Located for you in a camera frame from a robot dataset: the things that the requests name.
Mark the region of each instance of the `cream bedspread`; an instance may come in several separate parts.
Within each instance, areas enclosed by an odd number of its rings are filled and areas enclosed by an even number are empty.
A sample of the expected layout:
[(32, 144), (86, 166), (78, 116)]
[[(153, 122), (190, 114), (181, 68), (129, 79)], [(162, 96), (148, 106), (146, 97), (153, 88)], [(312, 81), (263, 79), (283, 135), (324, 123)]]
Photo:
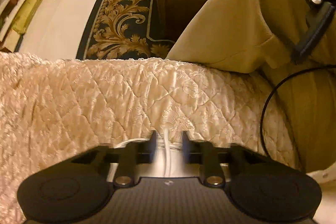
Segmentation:
[[(0, 53), (0, 223), (21, 223), (22, 180), (99, 143), (180, 131), (216, 146), (231, 142), (262, 152), (258, 128), (269, 85), (238, 75), (158, 58), (60, 60)], [(272, 100), (266, 144), (273, 158), (297, 167), (285, 115)]]

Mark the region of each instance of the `black cable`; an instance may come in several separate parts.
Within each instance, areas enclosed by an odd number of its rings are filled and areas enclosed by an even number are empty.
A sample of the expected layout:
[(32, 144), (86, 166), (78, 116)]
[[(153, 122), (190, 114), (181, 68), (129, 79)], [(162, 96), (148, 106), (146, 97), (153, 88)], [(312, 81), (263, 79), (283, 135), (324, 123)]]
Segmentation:
[(261, 142), (261, 146), (262, 146), (262, 148), (263, 148), (267, 157), (271, 158), (271, 156), (268, 153), (268, 150), (266, 148), (265, 139), (264, 139), (264, 135), (263, 135), (263, 121), (264, 121), (264, 116), (265, 116), (267, 105), (268, 105), (269, 101), (271, 100), (272, 96), (274, 95), (274, 93), (277, 91), (277, 89), (279, 87), (281, 87), (282, 84), (284, 84), (287, 80), (292, 79), (292, 78), (294, 78), (298, 75), (302, 75), (302, 74), (312, 72), (312, 71), (316, 71), (316, 70), (335, 69), (335, 68), (336, 68), (336, 65), (325, 65), (325, 66), (322, 66), (322, 67), (315, 67), (315, 68), (300, 70), (296, 73), (293, 73), (293, 74), (287, 76), (285, 79), (283, 79), (279, 84), (277, 84), (274, 87), (274, 89), (272, 90), (272, 92), (270, 93), (270, 95), (268, 96), (268, 98), (267, 98), (267, 100), (264, 104), (264, 107), (263, 107), (262, 112), (261, 112), (261, 118), (260, 118), (260, 142)]

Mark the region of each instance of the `tiled floor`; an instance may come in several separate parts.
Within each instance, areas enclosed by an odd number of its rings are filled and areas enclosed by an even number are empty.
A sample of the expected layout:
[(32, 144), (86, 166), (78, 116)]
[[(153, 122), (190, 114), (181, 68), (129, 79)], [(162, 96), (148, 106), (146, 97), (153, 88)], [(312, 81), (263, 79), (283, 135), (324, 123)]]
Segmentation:
[(96, 0), (43, 0), (20, 48), (50, 61), (73, 59)]

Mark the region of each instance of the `khaki pants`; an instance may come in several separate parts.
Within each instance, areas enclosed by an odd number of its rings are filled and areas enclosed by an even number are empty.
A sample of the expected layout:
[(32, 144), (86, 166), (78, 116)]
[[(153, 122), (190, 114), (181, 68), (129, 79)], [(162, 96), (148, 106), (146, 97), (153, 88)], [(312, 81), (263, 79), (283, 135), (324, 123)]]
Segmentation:
[[(226, 71), (262, 69), (276, 85), (316, 63), (336, 64), (336, 22), (303, 65), (290, 63), (290, 47), (307, 30), (305, 0), (208, 0), (167, 58)], [(336, 78), (326, 71), (301, 75), (278, 96), (288, 115), (307, 172), (336, 161)]]

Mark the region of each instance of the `floor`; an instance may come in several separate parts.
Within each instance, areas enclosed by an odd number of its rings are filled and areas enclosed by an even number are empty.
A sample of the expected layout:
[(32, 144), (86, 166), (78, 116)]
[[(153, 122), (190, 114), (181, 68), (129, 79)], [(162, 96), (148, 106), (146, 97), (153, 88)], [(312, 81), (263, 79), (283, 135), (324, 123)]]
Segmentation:
[(43, 0), (19, 52), (43, 59), (73, 59), (96, 0)]
[(315, 221), (318, 224), (336, 223), (336, 181), (321, 186), (322, 201), (315, 214)]

